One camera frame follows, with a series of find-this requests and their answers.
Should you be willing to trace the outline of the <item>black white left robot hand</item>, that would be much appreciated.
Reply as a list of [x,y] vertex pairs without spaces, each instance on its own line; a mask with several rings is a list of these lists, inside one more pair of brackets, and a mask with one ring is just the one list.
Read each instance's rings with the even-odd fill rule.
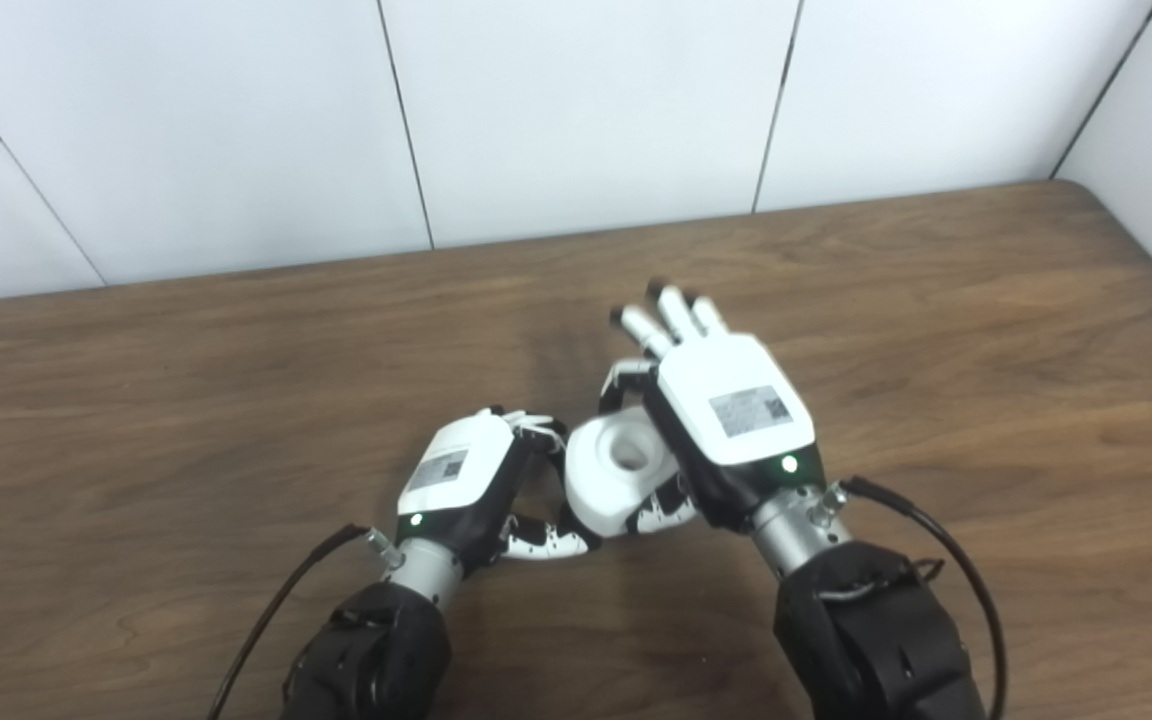
[[535,457],[564,479],[568,430],[548,415],[490,406],[435,432],[397,498],[397,543],[431,541],[463,577],[499,559],[571,559],[602,547],[564,503],[556,523],[513,509]]

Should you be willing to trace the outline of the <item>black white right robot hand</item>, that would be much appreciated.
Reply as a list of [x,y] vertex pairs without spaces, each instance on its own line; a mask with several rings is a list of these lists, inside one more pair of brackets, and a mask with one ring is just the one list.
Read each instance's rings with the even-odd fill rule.
[[636,393],[679,464],[685,495],[714,528],[753,532],[755,515],[795,488],[823,488],[812,414],[753,333],[732,329],[704,293],[652,281],[654,310],[612,306],[609,323],[639,348],[617,361],[600,407]]

